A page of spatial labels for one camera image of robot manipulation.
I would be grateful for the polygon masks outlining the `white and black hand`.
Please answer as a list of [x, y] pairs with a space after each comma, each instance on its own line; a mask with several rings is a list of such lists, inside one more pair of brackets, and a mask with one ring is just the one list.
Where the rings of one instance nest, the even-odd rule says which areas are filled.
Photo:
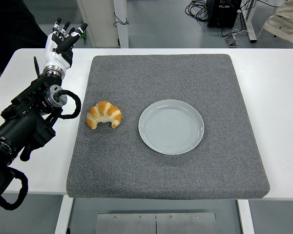
[[51, 34], [48, 35], [44, 55], [46, 58], [46, 67], [57, 66], [66, 71], [72, 66], [73, 47], [75, 43], [82, 37], [87, 23], [83, 23], [75, 29], [72, 27], [68, 30], [70, 22], [66, 22], [62, 29], [60, 23], [62, 19], [58, 18], [52, 28]]

